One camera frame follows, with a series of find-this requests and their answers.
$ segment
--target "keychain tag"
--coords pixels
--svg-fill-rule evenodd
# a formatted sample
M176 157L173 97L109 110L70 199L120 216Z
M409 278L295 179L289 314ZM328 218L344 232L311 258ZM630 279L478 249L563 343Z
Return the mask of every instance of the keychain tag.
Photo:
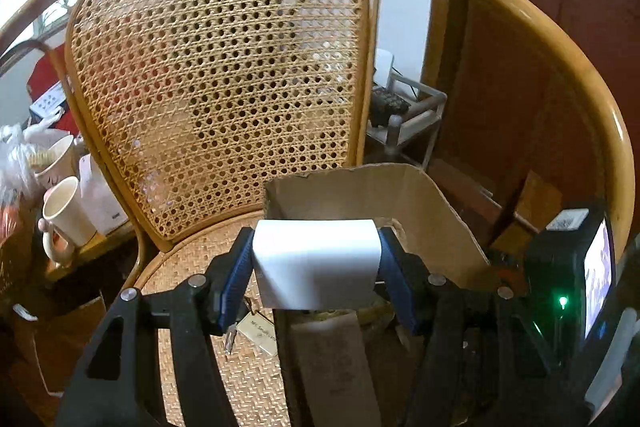
M248 313L240 322L237 330L250 341L271 356L278 354L276 330L273 323L259 313Z

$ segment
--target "metal screw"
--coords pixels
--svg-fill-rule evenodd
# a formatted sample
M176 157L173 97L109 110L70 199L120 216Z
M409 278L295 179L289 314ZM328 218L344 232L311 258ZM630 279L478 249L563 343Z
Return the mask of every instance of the metal screw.
M429 284L433 284L434 286L444 286L447 282L447 278L440 273L431 273L429 277L427 277Z
M202 273L196 273L196 275L189 277L189 286L192 288L200 288L206 282L207 278Z
M498 288L498 295L508 301L509 299L513 299L513 290L508 286L500 286Z
M136 298L137 295L138 295L138 292L135 288L126 288L122 290L122 292L120 292L120 298L123 301L132 301L133 299Z

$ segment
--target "small screen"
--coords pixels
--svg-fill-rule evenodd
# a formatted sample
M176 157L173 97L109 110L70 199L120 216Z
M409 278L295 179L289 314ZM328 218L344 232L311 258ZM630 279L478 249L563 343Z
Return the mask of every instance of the small screen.
M586 289L586 320L584 338L594 325L611 286L611 250L607 224L603 221L584 257L584 286Z

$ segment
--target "metal key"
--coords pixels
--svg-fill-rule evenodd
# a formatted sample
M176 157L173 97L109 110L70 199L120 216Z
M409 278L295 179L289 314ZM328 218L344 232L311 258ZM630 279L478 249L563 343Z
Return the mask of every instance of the metal key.
M228 330L226 330L225 333L225 353L228 355L231 355L231 352L234 349L234 342L236 341L236 335L238 334L238 322L244 319L244 316L246 314L254 313L253 303L249 297L244 297L244 304L246 305L246 309L240 312L241 316L238 317L238 320L236 320L236 322L229 326Z
M231 355L238 334L238 323L231 324L225 334L225 353Z

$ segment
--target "white foam block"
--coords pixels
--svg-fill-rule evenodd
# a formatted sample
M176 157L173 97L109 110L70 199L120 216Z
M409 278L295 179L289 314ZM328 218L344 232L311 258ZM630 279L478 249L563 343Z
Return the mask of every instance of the white foam block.
M381 253L371 219L263 219L255 227L253 248L266 308L357 309L371 302Z

